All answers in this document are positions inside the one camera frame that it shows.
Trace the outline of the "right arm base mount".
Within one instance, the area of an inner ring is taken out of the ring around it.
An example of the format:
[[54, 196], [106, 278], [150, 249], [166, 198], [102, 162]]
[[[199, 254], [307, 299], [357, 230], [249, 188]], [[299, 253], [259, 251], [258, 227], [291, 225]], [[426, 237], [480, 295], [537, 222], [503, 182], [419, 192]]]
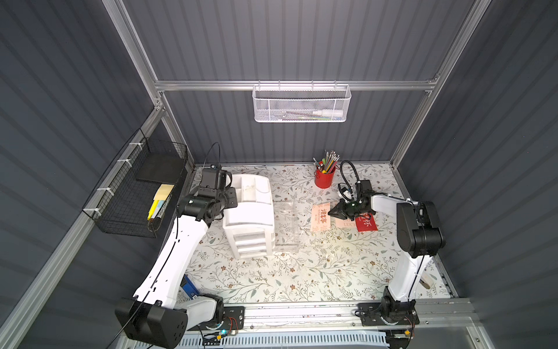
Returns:
[[380, 325], [418, 325], [416, 301], [400, 302], [362, 302], [357, 304], [354, 314], [361, 320], [364, 327], [375, 327]]

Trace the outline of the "clear plastic drawer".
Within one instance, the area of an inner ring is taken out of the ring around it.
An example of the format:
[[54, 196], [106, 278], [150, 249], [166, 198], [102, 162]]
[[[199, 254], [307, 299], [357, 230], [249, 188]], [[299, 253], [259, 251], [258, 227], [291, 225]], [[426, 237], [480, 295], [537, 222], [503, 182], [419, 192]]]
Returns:
[[299, 210], [295, 203], [273, 203], [275, 218], [275, 253], [298, 253], [302, 243]]

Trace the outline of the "red postcard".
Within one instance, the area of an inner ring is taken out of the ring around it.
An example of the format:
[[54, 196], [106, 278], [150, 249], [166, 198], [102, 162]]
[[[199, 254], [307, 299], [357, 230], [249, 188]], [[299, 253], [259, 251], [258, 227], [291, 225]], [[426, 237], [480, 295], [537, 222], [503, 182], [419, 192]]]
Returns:
[[356, 217], [355, 224], [356, 224], [357, 231], [360, 233], [379, 230], [376, 225], [374, 215], [370, 213]]

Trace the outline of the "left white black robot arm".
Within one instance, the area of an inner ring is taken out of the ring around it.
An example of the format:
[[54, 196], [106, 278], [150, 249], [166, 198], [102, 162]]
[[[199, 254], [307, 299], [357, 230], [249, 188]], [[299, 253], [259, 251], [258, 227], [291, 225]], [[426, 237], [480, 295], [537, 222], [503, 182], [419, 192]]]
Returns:
[[200, 188], [177, 205], [177, 219], [150, 273], [130, 299], [115, 309], [121, 331], [130, 340], [161, 348], [175, 348], [184, 333], [201, 324], [219, 324], [223, 299], [203, 294], [178, 305], [177, 295], [199, 242], [226, 209], [236, 208], [233, 187]]

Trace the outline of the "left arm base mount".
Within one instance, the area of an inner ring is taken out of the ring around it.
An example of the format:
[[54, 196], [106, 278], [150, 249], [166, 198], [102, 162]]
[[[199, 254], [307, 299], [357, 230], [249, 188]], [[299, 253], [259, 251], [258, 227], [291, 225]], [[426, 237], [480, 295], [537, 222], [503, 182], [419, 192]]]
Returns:
[[244, 306], [226, 305], [219, 321], [211, 320], [194, 326], [190, 331], [220, 331], [220, 330], [242, 330], [246, 318]]

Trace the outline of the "cream floral postcard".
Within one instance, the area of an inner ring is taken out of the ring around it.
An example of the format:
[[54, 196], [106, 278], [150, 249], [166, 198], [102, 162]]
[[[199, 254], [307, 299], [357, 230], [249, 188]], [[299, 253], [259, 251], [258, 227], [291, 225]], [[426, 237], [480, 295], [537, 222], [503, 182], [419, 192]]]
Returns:
[[312, 206], [310, 218], [310, 231], [313, 233], [328, 231], [331, 229], [331, 216], [328, 212], [331, 209], [329, 202]]

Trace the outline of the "white plastic drawer organizer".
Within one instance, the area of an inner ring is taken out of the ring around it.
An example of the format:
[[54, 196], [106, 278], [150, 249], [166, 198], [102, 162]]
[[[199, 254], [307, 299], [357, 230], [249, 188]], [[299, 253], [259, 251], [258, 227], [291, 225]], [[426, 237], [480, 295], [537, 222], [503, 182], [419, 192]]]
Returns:
[[226, 209], [222, 227], [235, 258], [272, 255], [276, 246], [270, 181], [257, 174], [234, 174], [238, 205]]

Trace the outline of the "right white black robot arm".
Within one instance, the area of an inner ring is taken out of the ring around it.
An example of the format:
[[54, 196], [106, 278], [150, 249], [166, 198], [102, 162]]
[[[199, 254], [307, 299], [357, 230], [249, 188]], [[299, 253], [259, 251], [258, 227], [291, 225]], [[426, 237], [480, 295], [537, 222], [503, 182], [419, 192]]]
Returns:
[[340, 199], [328, 215], [340, 220], [355, 220], [361, 215], [378, 212], [396, 218], [397, 242], [403, 251], [379, 309], [385, 318], [393, 313], [410, 314], [427, 265], [446, 245], [440, 219], [432, 202], [415, 202], [386, 194], [351, 202]]

